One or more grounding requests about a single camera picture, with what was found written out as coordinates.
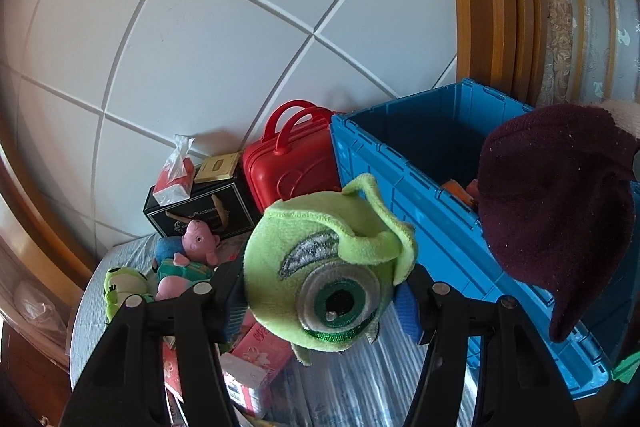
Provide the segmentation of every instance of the red suitcase handle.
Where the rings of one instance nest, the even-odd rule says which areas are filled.
[[[298,120],[305,118],[306,116],[313,115],[313,120],[324,120],[327,126],[329,126],[329,124],[331,124],[331,117],[333,114],[333,111],[324,107],[307,107],[306,109],[297,112],[287,120],[287,123],[284,124],[280,134],[278,134],[276,149],[273,151],[274,155],[283,156],[291,150],[289,145],[289,135],[291,134],[291,129],[293,129],[293,126]]]
[[[263,142],[271,140],[276,136],[276,124],[278,123],[278,120],[287,109],[291,109],[292,107],[310,109],[317,106],[315,103],[307,102],[306,100],[291,100],[290,102],[283,103],[279,108],[273,111],[269,120],[267,120],[267,124],[264,126],[264,134],[262,135]],[[315,114],[313,120],[321,120],[321,118],[321,116]]]

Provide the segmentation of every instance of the black box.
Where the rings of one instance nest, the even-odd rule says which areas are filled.
[[[199,219],[209,225],[211,232],[226,239],[253,230],[260,219],[240,166],[231,179],[193,184],[191,198],[179,203],[160,206],[153,190],[151,187],[146,195],[143,212],[164,237],[184,235],[188,220]]]

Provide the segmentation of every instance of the red handbag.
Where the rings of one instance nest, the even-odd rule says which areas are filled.
[[[276,124],[291,107],[303,107],[279,133]],[[327,108],[305,100],[284,103],[269,117],[262,139],[242,154],[242,169],[258,209],[321,190],[340,190]],[[303,123],[306,116],[311,119]]]

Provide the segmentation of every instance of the maroon knit hat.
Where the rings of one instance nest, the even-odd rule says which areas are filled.
[[[507,121],[482,147],[484,238],[505,272],[553,294],[555,342],[572,331],[629,246],[639,144],[604,108],[567,104]]]

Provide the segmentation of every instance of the blue plastic crate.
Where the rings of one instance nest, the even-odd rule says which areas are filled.
[[[640,233],[603,295],[564,343],[552,343],[550,293],[509,277],[482,238],[478,215],[440,186],[476,178],[486,136],[532,110],[469,79],[393,102],[333,117],[331,132],[342,184],[358,174],[376,176],[393,213],[415,226],[419,252],[435,280],[465,296],[521,302],[546,342],[574,398],[589,396],[609,380],[638,291]],[[636,207],[640,192],[634,191]],[[478,367],[479,339],[469,340],[468,364]]]

